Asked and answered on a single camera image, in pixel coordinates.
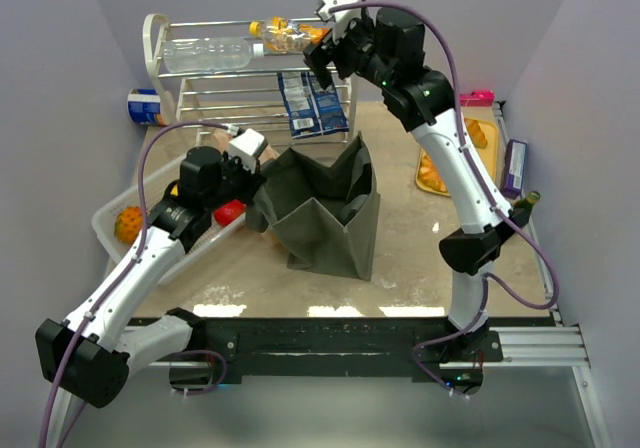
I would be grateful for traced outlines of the blue chips bag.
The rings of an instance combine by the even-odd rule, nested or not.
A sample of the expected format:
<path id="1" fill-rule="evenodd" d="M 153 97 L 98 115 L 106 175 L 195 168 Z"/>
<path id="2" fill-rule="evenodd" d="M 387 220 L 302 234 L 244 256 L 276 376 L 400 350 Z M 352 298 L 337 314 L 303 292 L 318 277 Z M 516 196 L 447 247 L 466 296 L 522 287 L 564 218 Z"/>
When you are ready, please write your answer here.
<path id="1" fill-rule="evenodd" d="M 346 133 L 349 130 L 333 83 L 324 89 L 310 72 L 279 72 L 277 81 L 293 139 Z"/>

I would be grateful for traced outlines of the clear plastic water bottle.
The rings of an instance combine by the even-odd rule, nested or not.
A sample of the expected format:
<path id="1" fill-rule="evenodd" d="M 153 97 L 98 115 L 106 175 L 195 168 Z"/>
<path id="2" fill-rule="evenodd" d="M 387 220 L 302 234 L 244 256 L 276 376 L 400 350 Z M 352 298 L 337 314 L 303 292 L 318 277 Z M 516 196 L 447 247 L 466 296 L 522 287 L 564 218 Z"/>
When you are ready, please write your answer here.
<path id="1" fill-rule="evenodd" d="M 164 64 L 172 74 L 242 69 L 264 52 L 262 43 L 236 37 L 166 40 L 162 45 Z"/>

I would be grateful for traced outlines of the green fabric grocery bag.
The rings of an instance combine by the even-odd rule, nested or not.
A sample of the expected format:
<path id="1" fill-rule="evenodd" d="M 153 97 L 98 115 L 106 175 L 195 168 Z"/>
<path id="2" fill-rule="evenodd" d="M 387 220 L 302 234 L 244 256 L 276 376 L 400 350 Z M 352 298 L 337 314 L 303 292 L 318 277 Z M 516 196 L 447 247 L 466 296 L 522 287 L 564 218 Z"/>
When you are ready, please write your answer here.
<path id="1" fill-rule="evenodd" d="M 262 168 L 266 181 L 246 225 L 271 232 L 294 270 L 369 281 L 380 195 L 371 155 L 356 136 L 331 165 L 290 148 Z"/>

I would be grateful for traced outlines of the banana print plastic bag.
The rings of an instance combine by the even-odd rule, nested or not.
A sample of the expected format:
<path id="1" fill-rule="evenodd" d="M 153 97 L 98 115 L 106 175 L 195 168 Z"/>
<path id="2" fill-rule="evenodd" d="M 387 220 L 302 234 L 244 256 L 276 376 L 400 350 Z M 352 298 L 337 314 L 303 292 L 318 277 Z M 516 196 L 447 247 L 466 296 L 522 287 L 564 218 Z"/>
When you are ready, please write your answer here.
<path id="1" fill-rule="evenodd" d="M 268 143 L 266 137 L 254 129 L 241 133 L 239 130 L 215 128 L 212 137 L 221 152 L 227 152 L 230 158 L 238 157 L 243 167 L 253 175 L 262 175 L 266 163 L 276 160 L 280 155 Z M 256 202 L 246 205 L 245 224 L 249 230 L 259 233 L 269 246 L 282 246 L 269 223 L 259 212 Z"/>

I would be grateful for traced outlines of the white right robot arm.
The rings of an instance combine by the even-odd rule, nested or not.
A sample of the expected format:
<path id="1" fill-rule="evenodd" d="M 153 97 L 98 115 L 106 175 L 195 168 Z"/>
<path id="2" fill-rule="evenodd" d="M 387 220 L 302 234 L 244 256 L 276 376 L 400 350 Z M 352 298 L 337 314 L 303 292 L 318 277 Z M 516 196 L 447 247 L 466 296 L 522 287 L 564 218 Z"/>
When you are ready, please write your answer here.
<path id="1" fill-rule="evenodd" d="M 422 362 L 427 349 L 453 345 L 456 338 L 486 326 L 489 277 L 502 245 L 529 220 L 499 193 L 468 134 L 454 78 L 425 62 L 427 22 L 408 8 L 384 4 L 370 17 L 367 3 L 321 8 L 317 14 L 329 32 L 304 52 L 305 62 L 322 86 L 328 65 L 340 77 L 357 75 L 381 90 L 389 112 L 430 156 L 454 203 L 460 226 L 439 243 L 452 270 L 449 333 L 418 343 Z"/>

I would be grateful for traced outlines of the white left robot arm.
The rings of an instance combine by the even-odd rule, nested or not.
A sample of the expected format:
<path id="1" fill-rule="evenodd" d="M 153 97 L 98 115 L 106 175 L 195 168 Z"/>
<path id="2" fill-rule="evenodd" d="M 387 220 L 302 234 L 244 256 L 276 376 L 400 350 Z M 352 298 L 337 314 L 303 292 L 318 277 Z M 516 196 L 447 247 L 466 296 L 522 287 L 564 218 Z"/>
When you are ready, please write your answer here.
<path id="1" fill-rule="evenodd" d="M 45 320 L 35 333 L 43 376 L 84 402 L 103 408 L 133 373 L 137 359 L 122 333 L 160 279 L 211 228 L 213 212 L 248 203 L 264 179 L 259 148 L 229 144 L 190 149 L 179 176 L 149 213 L 147 230 L 94 291 L 63 321 Z"/>

